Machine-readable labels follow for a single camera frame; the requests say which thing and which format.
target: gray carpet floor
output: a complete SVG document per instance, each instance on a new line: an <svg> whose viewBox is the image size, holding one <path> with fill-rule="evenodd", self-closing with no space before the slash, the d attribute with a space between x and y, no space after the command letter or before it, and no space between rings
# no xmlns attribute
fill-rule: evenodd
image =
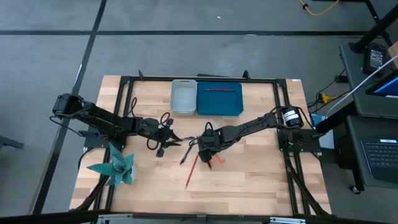
<svg viewBox="0 0 398 224"><path fill-rule="evenodd" d="M0 1L0 30L91 30L100 0ZM307 0L319 12L331 2ZM385 15L396 0L372 1ZM365 3L340 2L320 17L294 0L112 0L99 30L368 30L374 25ZM398 23L388 28L398 40ZM70 92L85 52L87 35L0 35L0 135L25 143L0 151L0 216L29 214L58 126L49 121L57 95ZM103 75L299 78L307 101L338 75L338 46L359 37L239 35L97 36L79 94L96 101ZM348 90L333 84L330 95ZM328 107L320 111L325 114ZM86 126L71 122L75 129ZM68 210L83 139L67 133L44 212ZM398 223L398 190L348 190L350 172L324 164L333 213L339 217ZM134 220L136 223L151 222Z"/></svg>

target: blue bin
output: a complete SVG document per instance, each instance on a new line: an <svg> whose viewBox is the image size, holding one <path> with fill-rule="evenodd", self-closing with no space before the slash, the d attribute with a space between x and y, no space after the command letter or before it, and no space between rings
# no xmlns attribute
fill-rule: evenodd
<svg viewBox="0 0 398 224"><path fill-rule="evenodd" d="M198 82L199 115L239 116L243 112L242 85L228 82Z"/></svg>

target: wooden table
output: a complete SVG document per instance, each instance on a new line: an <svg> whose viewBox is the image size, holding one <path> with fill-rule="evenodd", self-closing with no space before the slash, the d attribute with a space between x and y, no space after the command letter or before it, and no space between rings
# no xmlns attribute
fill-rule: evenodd
<svg viewBox="0 0 398 224"><path fill-rule="evenodd" d="M120 76L104 76L97 105L114 110ZM300 80L286 80L291 105L301 107L306 114L307 104ZM132 97L138 101L136 116L160 119L170 111L171 82L135 81ZM214 128L238 125L262 116L275 107L271 84L242 83L244 111L239 117L228 116L173 116L174 129L180 138L201 135L207 121ZM198 162L185 190L197 148L193 148L181 166L181 158L188 142L180 147L169 147L164 157L146 147L140 136L129 137L123 154L134 153L138 176L132 185L121 184L114 191L111 211L142 213L195 213L212 215L292 215L283 155L279 151L276 129L267 129L242 138L228 150L219 153L222 164L213 161L213 170ZM326 187L319 161L310 153L301 153L305 183L315 199L330 212ZM102 163L104 149L94 149L82 160L70 208L79 206L98 183L99 174L88 170L92 164ZM303 212L300 191L296 197ZM108 187L103 191L104 208Z"/></svg>

